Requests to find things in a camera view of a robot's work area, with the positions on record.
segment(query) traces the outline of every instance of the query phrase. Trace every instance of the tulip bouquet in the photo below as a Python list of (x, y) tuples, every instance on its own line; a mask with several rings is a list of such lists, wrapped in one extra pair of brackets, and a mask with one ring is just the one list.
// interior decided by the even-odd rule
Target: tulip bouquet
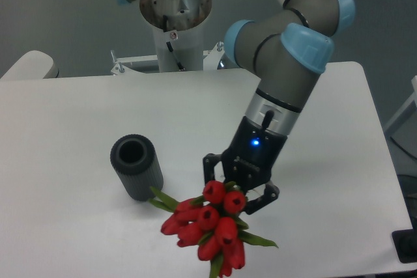
[(200, 260), (210, 261), (210, 278), (229, 277), (245, 265), (244, 243), (278, 247), (275, 242), (247, 232), (239, 214), (247, 198), (235, 182), (210, 181), (199, 197), (178, 202), (151, 188), (159, 198), (149, 199), (157, 208), (173, 213), (162, 225), (165, 235), (178, 235), (179, 247), (198, 245)]

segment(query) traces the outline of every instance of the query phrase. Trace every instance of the black cable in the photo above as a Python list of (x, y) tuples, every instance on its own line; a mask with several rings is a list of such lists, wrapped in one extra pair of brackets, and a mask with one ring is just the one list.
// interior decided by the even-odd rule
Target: black cable
[[(168, 17), (166, 16), (166, 15), (163, 15), (162, 16), (163, 17), (163, 23), (162, 23), (162, 30), (164, 31), (164, 33), (165, 32), (168, 32)], [(178, 66), (178, 69), (180, 70), (180, 71), (185, 71), (185, 67), (181, 64), (181, 62), (178, 60), (178, 57), (177, 57), (177, 55), (175, 54), (175, 52), (174, 52), (174, 48), (172, 47), (172, 45), (171, 45), (171, 42), (167, 42), (167, 47), (168, 47), (168, 50), (169, 50), (169, 52), (170, 53), (172, 53), (172, 56), (174, 56), (174, 59), (175, 59), (175, 63), (177, 64), (177, 66)]]
[(412, 159), (413, 161), (417, 161), (417, 156), (412, 155), (410, 152), (408, 152), (407, 150), (405, 150), (393, 137), (390, 137), (390, 140), (392, 141), (392, 143), (398, 147), (398, 149), (400, 149), (401, 151), (403, 151), (410, 159)]

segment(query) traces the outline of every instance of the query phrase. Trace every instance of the green leaf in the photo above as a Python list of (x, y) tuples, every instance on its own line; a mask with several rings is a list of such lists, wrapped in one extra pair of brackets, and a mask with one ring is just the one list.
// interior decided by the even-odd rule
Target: green leaf
[(243, 220), (241, 220), (239, 217), (235, 217), (235, 223), (239, 230), (249, 229), (249, 225)]
[(236, 186), (236, 182), (226, 182), (224, 184), (224, 188), (226, 189), (226, 192), (232, 191), (232, 189)]
[(199, 197), (194, 198), (194, 200), (191, 200), (190, 204), (200, 205), (200, 204), (203, 204), (205, 201), (206, 199), (204, 199), (204, 195), (200, 195)]
[(174, 211), (166, 206), (163, 202), (155, 200), (155, 199), (148, 199), (148, 202), (151, 203), (153, 206), (165, 210), (167, 212), (173, 213)]
[(212, 235), (213, 235), (213, 232), (212, 231), (204, 234), (201, 237), (201, 239), (198, 241), (198, 245), (203, 245), (204, 243), (206, 243), (211, 238)]
[(243, 231), (243, 230), (239, 231), (238, 237), (243, 242), (246, 242), (247, 244), (250, 244), (250, 245), (260, 245), (262, 247), (276, 247), (276, 248), (278, 248), (276, 243), (273, 242), (272, 240), (262, 238), (260, 236), (257, 236), (255, 234), (251, 234), (251, 233)]
[(211, 261), (210, 275), (208, 278), (217, 278), (223, 265), (223, 254), (217, 254)]
[(167, 207), (169, 207), (172, 211), (175, 211), (177, 205), (179, 204), (177, 200), (171, 198), (169, 195), (163, 193), (155, 187), (151, 187), (151, 190)]

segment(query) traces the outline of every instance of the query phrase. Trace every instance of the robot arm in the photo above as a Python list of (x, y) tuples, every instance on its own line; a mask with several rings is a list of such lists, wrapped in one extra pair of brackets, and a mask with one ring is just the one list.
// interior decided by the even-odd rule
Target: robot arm
[(261, 78), (238, 130), (221, 155), (203, 159), (205, 180), (222, 162), (225, 181), (264, 195), (245, 207), (252, 214), (275, 201), (271, 168), (334, 50), (328, 37), (354, 19), (353, 0), (279, 0), (283, 12), (262, 23), (238, 21), (225, 37), (225, 52)]

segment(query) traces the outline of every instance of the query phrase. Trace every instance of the gray floor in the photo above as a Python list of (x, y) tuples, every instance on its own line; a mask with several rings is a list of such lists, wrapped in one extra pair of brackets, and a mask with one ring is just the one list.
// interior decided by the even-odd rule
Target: gray floor
[[(205, 49), (223, 38), (236, 20), (263, 20), (280, 11), (275, 0), (213, 0)], [(335, 37), (333, 61), (357, 61), (365, 68), (382, 124), (412, 92), (417, 74), (417, 0), (356, 0), (357, 19)], [(151, 31), (137, 4), (114, 0), (0, 0), (0, 76), (24, 53), (40, 50), (55, 60), (61, 76), (109, 74), (109, 51), (119, 57), (154, 54)], [(396, 138), (417, 154), (416, 117)], [(398, 173), (417, 166), (390, 146)]]

